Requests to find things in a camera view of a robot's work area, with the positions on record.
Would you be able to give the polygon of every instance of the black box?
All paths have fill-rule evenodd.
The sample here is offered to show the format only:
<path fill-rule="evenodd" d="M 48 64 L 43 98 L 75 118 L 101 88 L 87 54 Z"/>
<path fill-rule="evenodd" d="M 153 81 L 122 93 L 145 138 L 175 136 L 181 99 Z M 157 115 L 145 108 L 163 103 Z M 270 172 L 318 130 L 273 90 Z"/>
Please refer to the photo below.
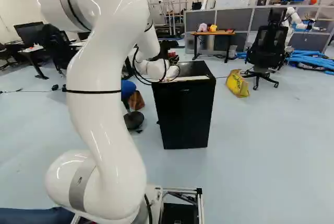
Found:
<path fill-rule="evenodd" d="M 185 81 L 152 84 L 163 147 L 207 147 L 216 79 L 204 61 L 179 67 Z"/>

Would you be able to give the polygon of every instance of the table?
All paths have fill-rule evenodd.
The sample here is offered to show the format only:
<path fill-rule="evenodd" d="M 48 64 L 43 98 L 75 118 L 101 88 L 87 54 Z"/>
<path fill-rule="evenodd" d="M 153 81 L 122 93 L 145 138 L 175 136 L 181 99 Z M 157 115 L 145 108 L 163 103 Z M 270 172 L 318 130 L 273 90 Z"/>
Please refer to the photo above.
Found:
<path fill-rule="evenodd" d="M 70 46 L 80 48 L 80 47 L 84 46 L 85 44 L 86 44 L 86 40 L 82 40 L 81 42 L 76 42 L 76 43 L 70 44 Z"/>
<path fill-rule="evenodd" d="M 197 57 L 200 55 L 200 53 L 197 53 L 197 38 L 198 36 L 206 36 L 206 35 L 215 35 L 215 36 L 227 36 L 228 37 L 228 48 L 226 50 L 226 58 L 225 63 L 228 62 L 229 57 L 229 51 L 231 46 L 231 36 L 235 35 L 234 30 L 221 30 L 216 32 L 192 32 L 191 35 L 195 36 L 195 47 L 194 47 L 194 57 L 193 61 L 197 59 Z"/>
<path fill-rule="evenodd" d="M 34 57 L 32 56 L 34 53 L 36 53 L 39 50 L 44 50 L 44 47 L 42 47 L 41 45 L 35 45 L 33 48 L 26 48 L 23 49 L 21 51 L 19 51 L 19 53 L 23 54 L 23 56 L 25 56 L 30 64 L 35 68 L 36 72 L 38 73 L 37 75 L 35 75 L 36 78 L 39 79 L 48 79 L 48 77 L 46 77 L 42 71 L 40 70 L 38 63 L 35 61 Z"/>

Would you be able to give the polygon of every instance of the wooden desk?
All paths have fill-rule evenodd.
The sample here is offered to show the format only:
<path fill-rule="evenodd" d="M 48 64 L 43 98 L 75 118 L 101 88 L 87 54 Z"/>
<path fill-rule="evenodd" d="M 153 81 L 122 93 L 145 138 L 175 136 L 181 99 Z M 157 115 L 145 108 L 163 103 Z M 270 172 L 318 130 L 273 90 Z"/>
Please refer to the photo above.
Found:
<path fill-rule="evenodd" d="M 197 57 L 200 55 L 200 53 L 197 53 L 197 38 L 198 36 L 207 36 L 207 35 L 215 35 L 215 36 L 227 36 L 228 37 L 228 48 L 226 50 L 226 57 L 225 57 L 225 63 L 228 62 L 228 56 L 230 52 L 230 46 L 231 46 L 231 36 L 235 35 L 234 30 L 221 30 L 216 32 L 192 32 L 191 35 L 195 36 L 195 44 L 194 44 L 194 57 L 193 61 L 197 59 Z"/>

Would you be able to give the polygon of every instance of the black cable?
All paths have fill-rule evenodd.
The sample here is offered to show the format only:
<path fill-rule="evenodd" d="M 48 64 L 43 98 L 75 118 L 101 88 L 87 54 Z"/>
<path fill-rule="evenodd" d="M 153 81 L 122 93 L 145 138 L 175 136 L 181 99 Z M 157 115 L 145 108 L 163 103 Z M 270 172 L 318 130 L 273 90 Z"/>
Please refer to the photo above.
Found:
<path fill-rule="evenodd" d="M 137 70 L 137 68 L 136 68 L 136 65 L 135 65 L 135 61 L 136 61 L 136 55 L 137 55 L 137 53 L 138 53 L 138 51 L 139 51 L 139 47 L 136 46 L 136 48 L 137 48 L 137 50 L 136 50 L 136 52 L 135 52 L 135 54 L 134 54 L 134 58 L 132 59 L 132 68 L 133 68 L 133 70 L 134 70 L 134 75 L 135 75 L 135 77 L 136 77 L 141 83 L 143 83 L 143 84 L 145 84 L 145 85 L 147 85 L 147 86 L 150 86 L 152 83 L 156 83 L 156 82 L 151 82 L 151 81 L 149 81 L 148 79 L 142 77 L 142 75 L 138 72 L 138 70 Z M 165 60 L 163 60 L 163 63 L 164 63 L 165 71 L 164 71 L 164 74 L 163 74 L 162 78 L 159 79 L 159 81 L 157 81 L 157 83 L 162 82 L 162 81 L 164 80 L 164 78 L 166 77 L 166 74 L 167 74 L 167 66 L 166 66 L 166 62 L 165 62 Z M 148 84 L 145 83 L 145 82 L 143 82 L 141 79 L 139 79 L 137 75 L 138 75 L 141 79 L 147 81 Z"/>
<path fill-rule="evenodd" d="M 145 202 L 146 202 L 146 206 L 147 206 L 149 224 L 153 224 L 151 205 L 150 205 L 150 202 L 149 202 L 146 194 L 144 195 L 144 198 L 145 198 Z"/>
<path fill-rule="evenodd" d="M 1 93 L 12 93 L 12 92 L 53 92 L 53 91 L 57 91 L 57 90 L 59 90 L 59 86 L 56 84 L 56 85 L 53 85 L 51 90 L 49 90 L 49 91 L 23 91 L 23 88 L 20 88 L 20 89 L 14 90 L 14 91 L 0 91 L 0 94 Z"/>

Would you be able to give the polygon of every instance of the yellow bag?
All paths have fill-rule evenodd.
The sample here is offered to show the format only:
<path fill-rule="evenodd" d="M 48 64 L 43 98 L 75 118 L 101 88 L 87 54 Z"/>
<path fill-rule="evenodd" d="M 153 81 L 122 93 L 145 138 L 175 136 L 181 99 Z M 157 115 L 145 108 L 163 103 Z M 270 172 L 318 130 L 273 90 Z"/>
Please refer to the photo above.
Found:
<path fill-rule="evenodd" d="M 226 79 L 226 85 L 237 97 L 249 96 L 248 82 L 240 74 L 241 69 L 232 70 Z"/>

